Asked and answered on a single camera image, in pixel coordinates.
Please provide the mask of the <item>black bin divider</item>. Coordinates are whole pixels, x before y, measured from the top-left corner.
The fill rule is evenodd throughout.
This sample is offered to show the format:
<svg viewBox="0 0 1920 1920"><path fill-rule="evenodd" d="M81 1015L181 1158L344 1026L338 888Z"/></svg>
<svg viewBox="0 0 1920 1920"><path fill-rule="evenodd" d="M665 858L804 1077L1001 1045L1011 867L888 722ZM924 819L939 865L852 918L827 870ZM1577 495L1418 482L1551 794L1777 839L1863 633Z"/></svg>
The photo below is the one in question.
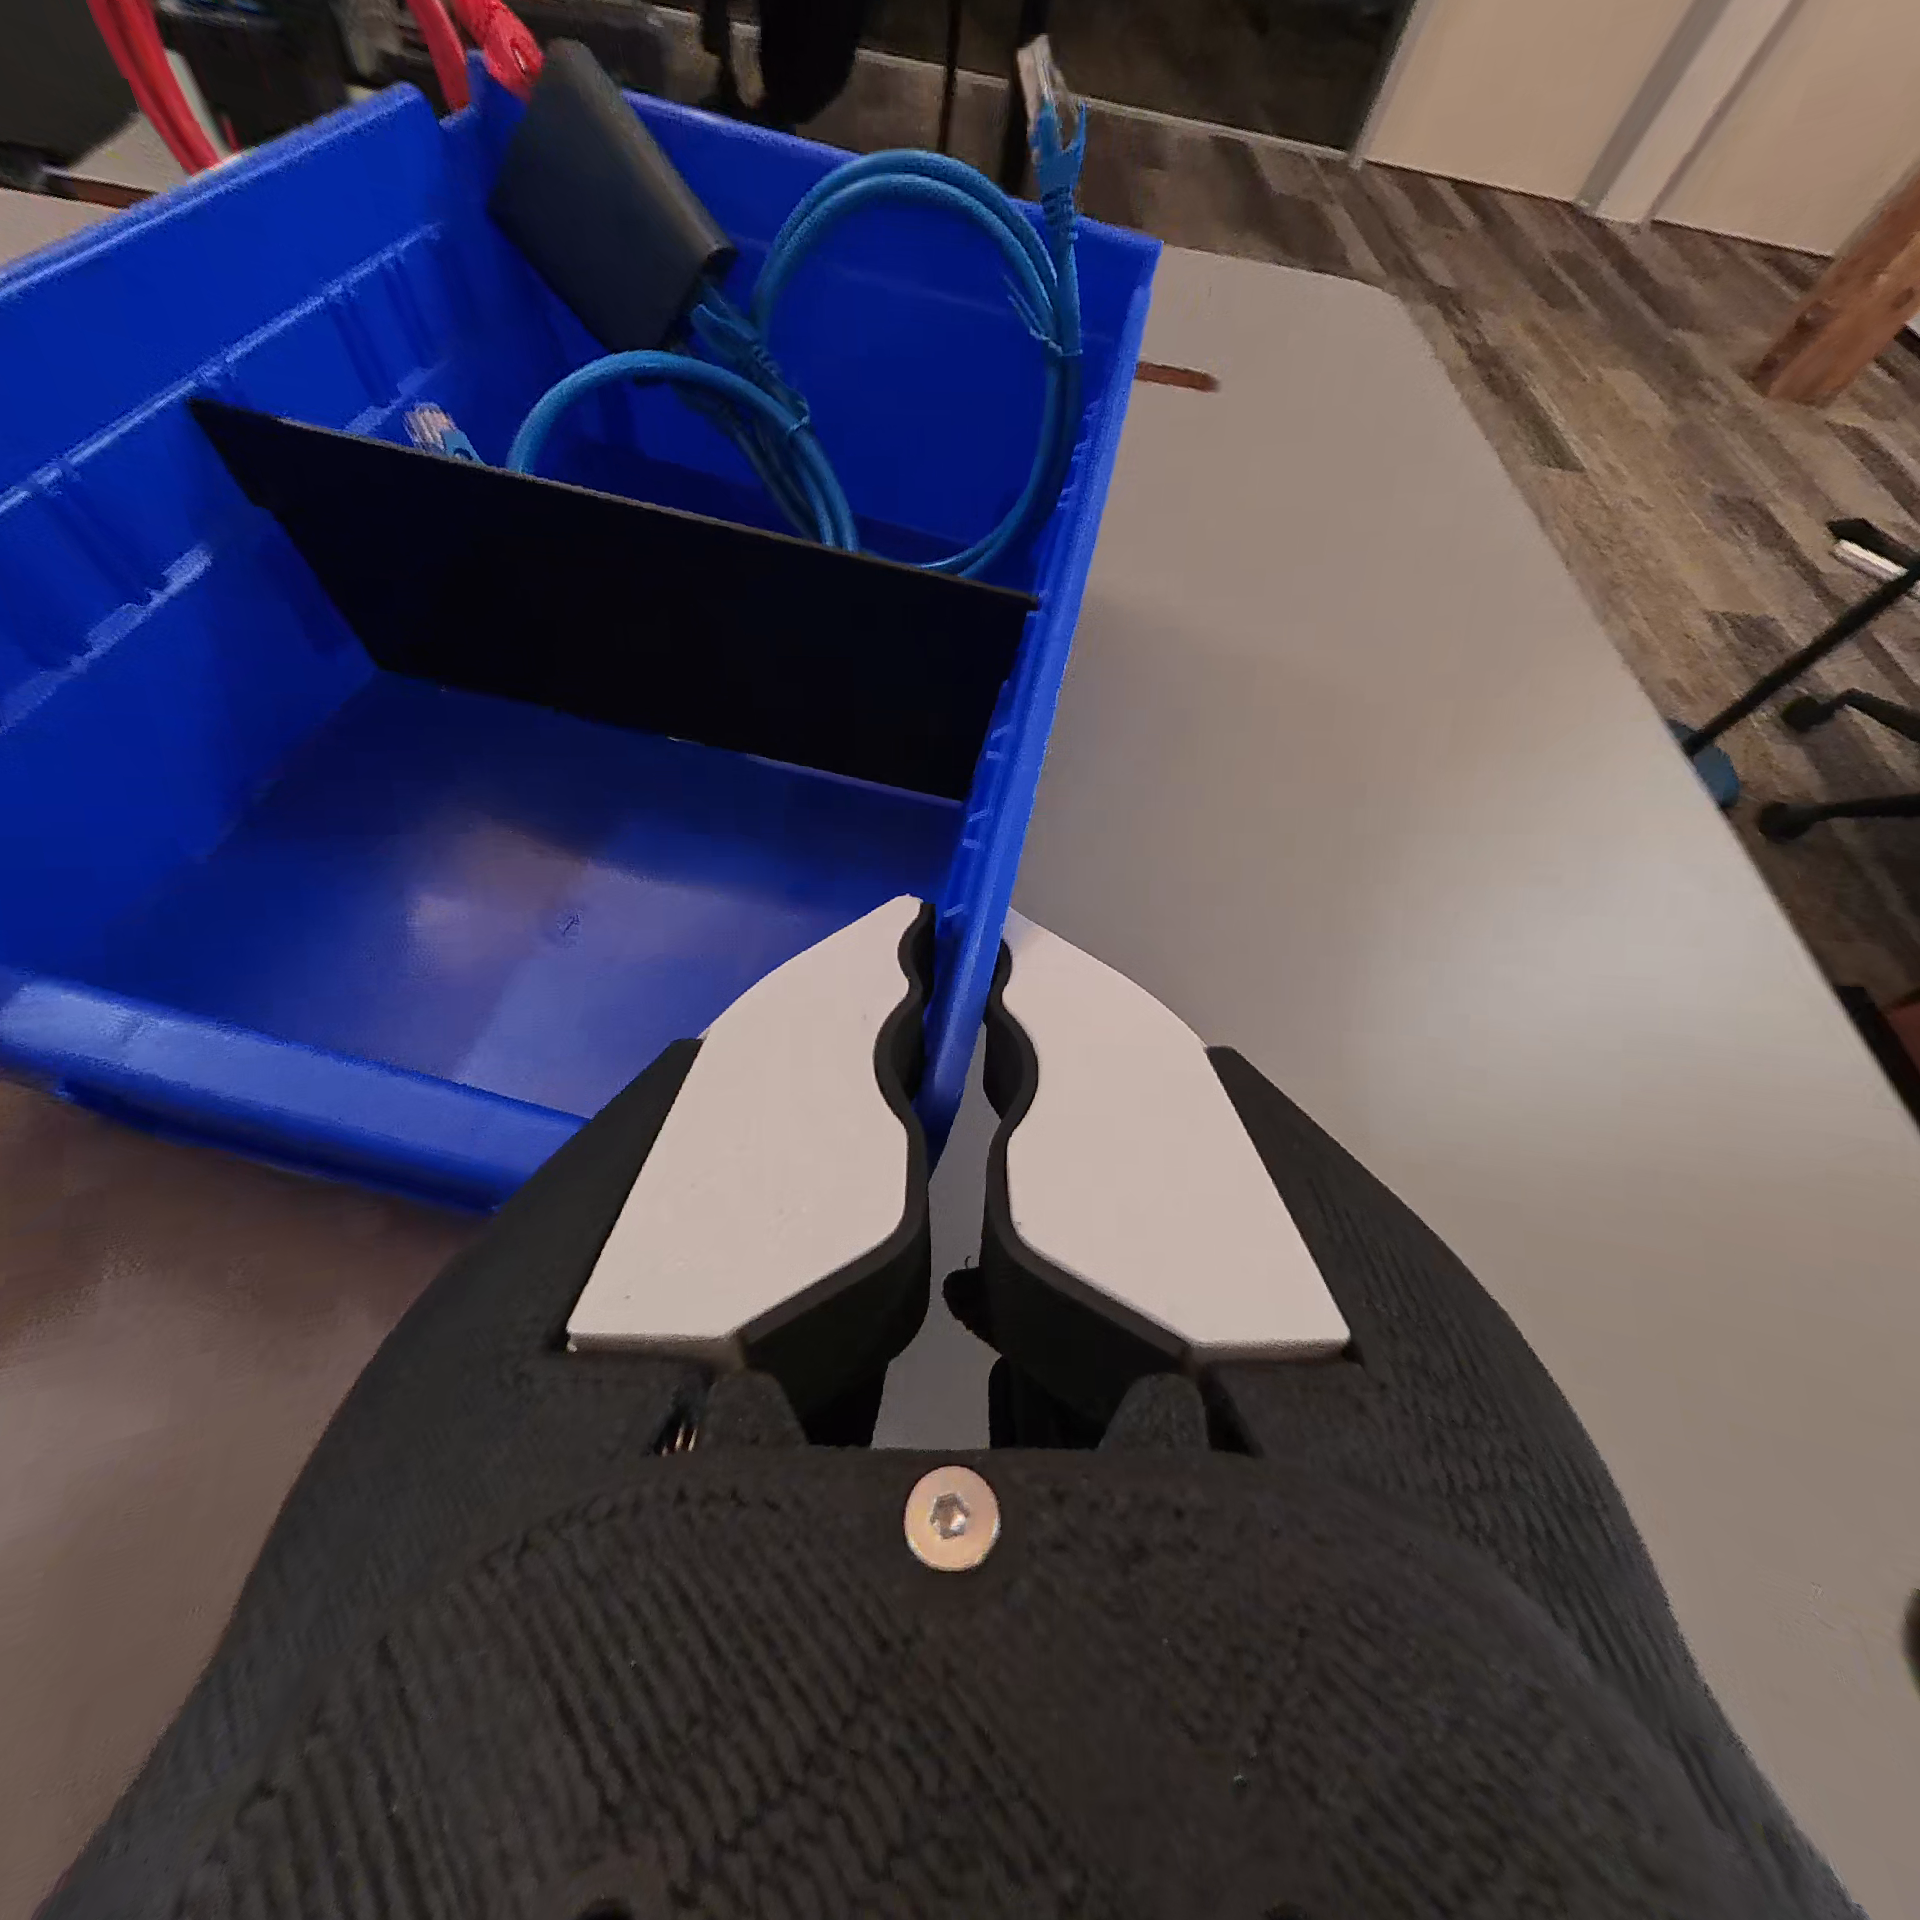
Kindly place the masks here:
<svg viewBox="0 0 1920 1920"><path fill-rule="evenodd" d="M377 666L612 729L962 799L1039 610L226 399L187 411Z"/></svg>

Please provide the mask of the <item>black ethernet adapter box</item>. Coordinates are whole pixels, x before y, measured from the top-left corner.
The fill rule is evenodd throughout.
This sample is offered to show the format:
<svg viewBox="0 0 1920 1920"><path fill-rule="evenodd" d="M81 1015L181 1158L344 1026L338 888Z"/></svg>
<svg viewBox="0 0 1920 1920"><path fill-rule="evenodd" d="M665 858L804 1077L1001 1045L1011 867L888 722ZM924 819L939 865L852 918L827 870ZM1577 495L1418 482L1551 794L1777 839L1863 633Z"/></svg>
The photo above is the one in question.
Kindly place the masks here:
<svg viewBox="0 0 1920 1920"><path fill-rule="evenodd" d="M657 351L737 247L593 49L556 38L498 163L488 213L610 351Z"/></svg>

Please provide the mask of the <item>black office chair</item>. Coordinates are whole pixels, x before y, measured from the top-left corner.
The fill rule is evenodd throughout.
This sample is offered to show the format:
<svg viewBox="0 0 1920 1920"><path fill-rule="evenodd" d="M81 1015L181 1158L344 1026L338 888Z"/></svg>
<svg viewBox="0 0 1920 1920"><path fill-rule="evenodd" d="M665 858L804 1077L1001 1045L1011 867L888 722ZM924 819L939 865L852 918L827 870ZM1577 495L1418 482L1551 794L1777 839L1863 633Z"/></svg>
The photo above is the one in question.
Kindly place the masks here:
<svg viewBox="0 0 1920 1920"><path fill-rule="evenodd" d="M1740 696L1717 710L1708 722L1689 727L1668 722L1681 753L1692 765L1721 810L1732 810L1741 797L1741 779L1721 747L1721 737L1745 720L1770 705L1772 696L1797 685L1812 666L1832 659L1841 649L1863 638L1887 611L1916 598L1917 554L1916 546L1896 541L1875 520L1847 517L1832 518L1828 534L1833 554L1850 569L1875 579L1872 591L1850 602L1810 641L1791 653L1784 663L1761 673ZM1847 688L1841 691L1797 691L1777 712L1793 736L1809 736L1845 712L1863 717L1875 729L1917 742L1917 709L1896 704L1881 695ZM1755 814L1755 829L1772 846L1793 846L1812 829L1826 824L1916 824L1917 793L1877 794L1859 799L1787 801L1772 799Z"/></svg>

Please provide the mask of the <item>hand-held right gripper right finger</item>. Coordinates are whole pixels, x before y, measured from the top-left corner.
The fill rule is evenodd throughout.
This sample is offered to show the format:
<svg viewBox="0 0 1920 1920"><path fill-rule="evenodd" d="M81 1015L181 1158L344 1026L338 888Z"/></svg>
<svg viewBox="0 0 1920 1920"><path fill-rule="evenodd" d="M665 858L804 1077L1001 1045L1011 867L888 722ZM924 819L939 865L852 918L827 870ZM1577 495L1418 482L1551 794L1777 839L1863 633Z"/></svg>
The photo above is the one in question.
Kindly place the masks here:
<svg viewBox="0 0 1920 1920"><path fill-rule="evenodd" d="M1184 1018L1013 913L984 1027L979 1323L1023 1381L1104 1425L1151 1375L1347 1355L1348 1318Z"/></svg>

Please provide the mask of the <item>blue plastic bin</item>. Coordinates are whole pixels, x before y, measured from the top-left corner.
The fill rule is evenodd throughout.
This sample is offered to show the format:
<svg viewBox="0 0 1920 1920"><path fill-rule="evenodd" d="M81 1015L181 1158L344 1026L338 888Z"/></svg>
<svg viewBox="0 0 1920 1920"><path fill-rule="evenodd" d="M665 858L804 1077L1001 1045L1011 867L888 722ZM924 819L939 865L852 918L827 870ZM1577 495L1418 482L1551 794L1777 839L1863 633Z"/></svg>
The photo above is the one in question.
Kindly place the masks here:
<svg viewBox="0 0 1920 1920"><path fill-rule="evenodd" d="M601 343L489 216L521 104L335 111L5 270L5 1067L162 1136L491 1208L669 1042L883 901L936 912L919 1112L976 1046L1161 245L1080 221L1083 399L962 799L377 666L187 411L505 471ZM888 198L776 279L859 549L924 569L1018 501L1034 295ZM722 432L621 382L532 478L797 536Z"/></svg>

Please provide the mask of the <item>wooden post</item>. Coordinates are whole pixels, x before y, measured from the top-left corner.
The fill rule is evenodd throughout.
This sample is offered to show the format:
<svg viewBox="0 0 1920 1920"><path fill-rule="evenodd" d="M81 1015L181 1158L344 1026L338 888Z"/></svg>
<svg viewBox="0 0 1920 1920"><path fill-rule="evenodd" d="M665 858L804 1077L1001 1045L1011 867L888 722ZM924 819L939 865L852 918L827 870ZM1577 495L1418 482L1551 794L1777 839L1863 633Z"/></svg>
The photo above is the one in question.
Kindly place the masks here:
<svg viewBox="0 0 1920 1920"><path fill-rule="evenodd" d="M1868 369L1917 312L1917 174L1833 256L1749 373L1770 399L1824 405Z"/></svg>

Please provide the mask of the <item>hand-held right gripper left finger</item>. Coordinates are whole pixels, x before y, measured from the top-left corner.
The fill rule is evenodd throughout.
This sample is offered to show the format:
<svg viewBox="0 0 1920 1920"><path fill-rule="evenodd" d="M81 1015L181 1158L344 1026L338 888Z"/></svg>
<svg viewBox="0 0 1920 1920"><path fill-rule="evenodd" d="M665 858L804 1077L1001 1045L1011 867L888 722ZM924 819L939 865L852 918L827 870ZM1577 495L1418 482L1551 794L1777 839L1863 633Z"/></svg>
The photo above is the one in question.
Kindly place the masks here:
<svg viewBox="0 0 1920 1920"><path fill-rule="evenodd" d="M873 1442L928 1309L928 954L931 905L888 897L676 1049L565 1323L572 1384L660 1398L645 1446L739 1375L816 1446Z"/></svg>

